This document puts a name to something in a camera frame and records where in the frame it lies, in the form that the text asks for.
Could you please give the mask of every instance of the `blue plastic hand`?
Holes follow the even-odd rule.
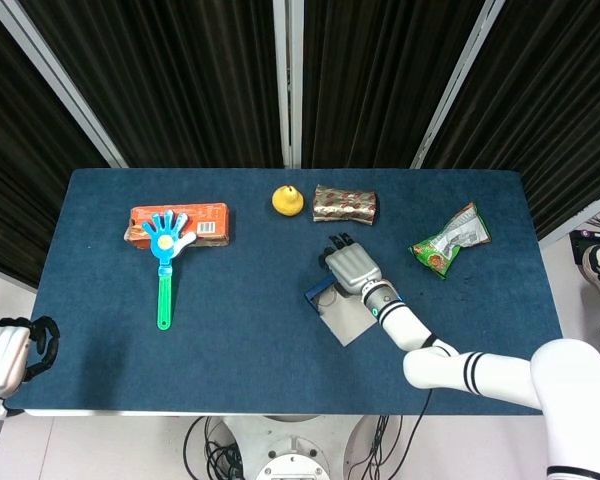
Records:
[[[154,213],[151,218],[153,226],[149,222],[142,224],[142,228],[151,239],[151,253],[160,260],[160,266],[170,266],[171,259],[178,255],[185,246],[196,240],[196,234],[190,232],[179,238],[182,228],[187,223],[186,213],[179,214],[175,224],[172,210],[164,212],[164,218],[157,213]]]

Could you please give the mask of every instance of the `black curtain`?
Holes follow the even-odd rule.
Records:
[[[37,285],[71,172],[104,166],[0,23],[0,271]]]
[[[507,1],[424,167],[519,171],[539,237],[600,198],[600,1]]]
[[[22,0],[135,167],[281,167],[271,0]]]
[[[306,0],[303,167],[406,167],[482,0]]]

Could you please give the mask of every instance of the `crumpled wrapper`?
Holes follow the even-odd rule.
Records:
[[[440,233],[409,247],[409,251],[420,263],[446,278],[461,248],[490,241],[491,235],[478,214],[478,207],[471,202],[456,213]]]
[[[340,190],[318,185],[313,197],[313,221],[355,220],[373,225],[376,216],[376,193]]]

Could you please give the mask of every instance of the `label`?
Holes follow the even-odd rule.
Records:
[[[216,222],[200,222],[198,223],[198,235],[205,233],[216,233]]]

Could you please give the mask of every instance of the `green snack bag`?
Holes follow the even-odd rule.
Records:
[[[420,263],[445,278],[451,262],[462,247],[490,241],[491,236],[478,215],[478,208],[471,202],[456,213],[440,233],[409,247],[409,251]]]

